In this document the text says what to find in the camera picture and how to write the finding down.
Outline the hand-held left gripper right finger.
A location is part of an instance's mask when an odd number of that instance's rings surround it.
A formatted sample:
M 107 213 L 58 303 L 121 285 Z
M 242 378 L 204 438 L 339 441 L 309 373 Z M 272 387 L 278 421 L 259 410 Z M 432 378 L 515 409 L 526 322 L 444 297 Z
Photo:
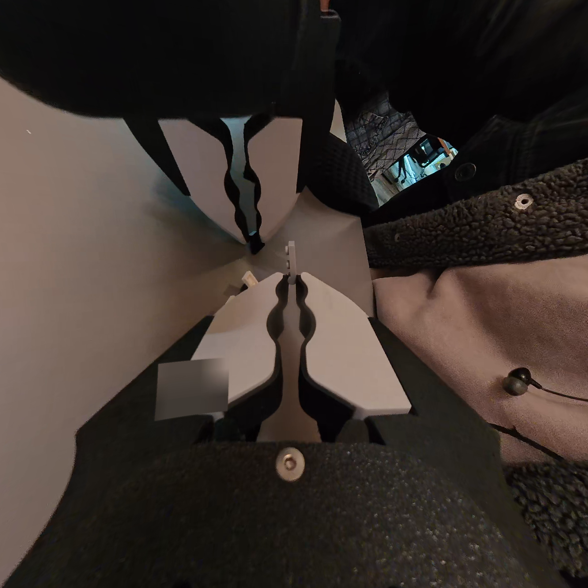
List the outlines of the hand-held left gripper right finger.
M 313 275 L 299 275 L 303 380 L 310 416 L 406 415 L 411 403 L 369 316 Z

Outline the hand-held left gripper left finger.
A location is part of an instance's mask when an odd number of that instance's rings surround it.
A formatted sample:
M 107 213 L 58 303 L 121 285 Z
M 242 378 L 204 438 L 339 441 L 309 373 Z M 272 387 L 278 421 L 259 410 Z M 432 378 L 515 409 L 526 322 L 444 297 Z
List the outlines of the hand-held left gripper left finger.
M 214 315 L 192 360 L 222 359 L 228 369 L 228 406 L 269 381 L 275 371 L 276 335 L 268 328 L 284 275 L 276 272 L 230 298 Z

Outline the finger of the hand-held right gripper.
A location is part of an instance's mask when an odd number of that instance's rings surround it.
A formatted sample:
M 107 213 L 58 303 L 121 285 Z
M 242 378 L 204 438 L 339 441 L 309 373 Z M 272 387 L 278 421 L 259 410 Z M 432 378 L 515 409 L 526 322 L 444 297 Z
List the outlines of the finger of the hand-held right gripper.
M 298 200 L 300 118 L 251 116 L 244 126 L 249 180 L 254 183 L 257 235 L 266 242 L 287 221 Z
M 224 188 L 229 162 L 221 141 L 187 120 L 161 119 L 159 125 L 195 205 L 223 231 L 245 244 L 235 222 L 235 207 Z

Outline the blue plaid shirt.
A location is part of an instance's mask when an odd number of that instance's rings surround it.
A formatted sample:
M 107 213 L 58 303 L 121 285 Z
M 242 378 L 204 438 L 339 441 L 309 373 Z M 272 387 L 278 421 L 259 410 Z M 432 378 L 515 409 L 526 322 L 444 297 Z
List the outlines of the blue plaid shirt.
M 348 145 L 364 165 L 371 159 L 395 162 L 426 134 L 409 112 L 398 112 L 387 92 L 368 100 L 356 115 L 343 115 Z

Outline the beige sweatshirt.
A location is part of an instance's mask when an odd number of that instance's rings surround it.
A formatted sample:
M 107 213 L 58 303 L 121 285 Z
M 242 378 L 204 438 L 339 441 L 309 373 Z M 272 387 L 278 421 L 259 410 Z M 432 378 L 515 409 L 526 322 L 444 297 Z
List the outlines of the beige sweatshirt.
M 587 402 L 502 381 L 520 367 L 587 399 L 587 255 L 445 270 L 372 269 L 378 319 L 486 422 L 507 430 L 503 461 L 539 450 L 587 461 Z

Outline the black wired earphone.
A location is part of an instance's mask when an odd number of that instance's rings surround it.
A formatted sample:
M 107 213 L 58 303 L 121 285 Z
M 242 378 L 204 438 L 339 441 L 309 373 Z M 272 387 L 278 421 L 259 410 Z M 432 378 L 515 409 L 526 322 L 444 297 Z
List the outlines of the black wired earphone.
M 502 380 L 502 389 L 510 396 L 522 396 L 528 392 L 530 386 L 545 393 L 551 394 L 552 396 L 558 396 L 560 398 L 565 398 L 572 401 L 587 403 L 587 399 L 585 398 L 556 392 L 543 387 L 539 382 L 533 379 L 530 370 L 525 367 L 516 368 L 510 371 L 508 375 Z

